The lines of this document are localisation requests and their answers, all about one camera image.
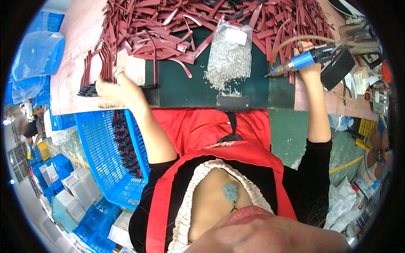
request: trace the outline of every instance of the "white ruffled collar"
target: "white ruffled collar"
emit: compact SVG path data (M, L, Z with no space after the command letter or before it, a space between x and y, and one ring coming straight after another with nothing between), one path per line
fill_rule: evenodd
M180 206L179 211L177 212L175 227L173 228L173 240L168 246L168 253L182 253L189 247L188 232L191 226L191 207L193 204L193 193L197 185L213 168L221 168L226 170L230 175L234 176L241 182L241 184L249 194L254 206L261 207L273 213L273 210L271 210L269 203L265 200L259 188L249 179L243 176L238 170L232 168L230 165L227 165L221 159L207 161L195 168L191 181L188 184L183 202Z

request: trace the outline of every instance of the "red apron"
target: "red apron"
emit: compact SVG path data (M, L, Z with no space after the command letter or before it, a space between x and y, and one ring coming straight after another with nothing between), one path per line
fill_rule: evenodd
M157 116L181 157L156 183L146 233L147 253L164 252L171 188L179 166L185 161L203 155L214 155L225 160L273 168L277 215L297 220L282 185L283 163L269 151L270 123L266 110L235 113L236 134L240 135L243 141L218 144L216 144L218 139L232 132L231 126L226 123L228 117L223 112L214 109L171 109L154 110L153 114Z

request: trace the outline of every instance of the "green work mat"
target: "green work mat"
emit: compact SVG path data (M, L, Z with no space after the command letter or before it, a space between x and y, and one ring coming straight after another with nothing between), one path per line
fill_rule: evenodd
M211 34L211 30L198 28L193 30L196 47ZM176 34L182 37L185 33ZM208 80L203 79L207 69L211 46L208 46L196 59L194 65L187 64L193 77L188 78L180 64L173 61L158 61L159 89L145 91L145 95L153 107L215 107L218 91L210 88ZM294 108L295 85L288 82L288 77L264 78L269 71L266 56L252 44L252 67L250 78L246 81L231 80L229 85L250 97L251 108ZM153 84L153 61L147 60L145 67L145 83Z

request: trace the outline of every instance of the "black strap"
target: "black strap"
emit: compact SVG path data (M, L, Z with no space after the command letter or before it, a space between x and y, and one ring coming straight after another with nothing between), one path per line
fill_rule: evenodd
M228 134L225 137L222 137L218 140L217 143L225 142L225 141L233 141L233 140L242 140L239 135L235 135L236 131L236 115L234 113L225 112L228 116L230 126L232 128L232 133Z

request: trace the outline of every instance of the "yellow floor line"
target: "yellow floor line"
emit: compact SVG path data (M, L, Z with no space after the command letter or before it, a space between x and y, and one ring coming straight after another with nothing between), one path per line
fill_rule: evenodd
M70 156L70 158L71 158L73 161L80 163L79 159L74 158L73 156ZM85 163L84 163L84 166L86 166L86 167L89 167L89 168L90 168L90 166L89 166L89 164L88 164L87 162L85 162Z
M363 159L363 155L360 156L359 158L354 159L354 160L351 161L351 162L348 162L348 163L346 163L346 164L344 164L344 165L342 165L342 166L339 166L339 167L336 167L336 168L330 170L330 171L329 171L329 174L332 174L332 173L337 172L337 171L339 171L339 170L341 170L341 169L347 168L347 167L349 167L350 165L352 165L352 164L354 164L354 163L360 161L361 159Z

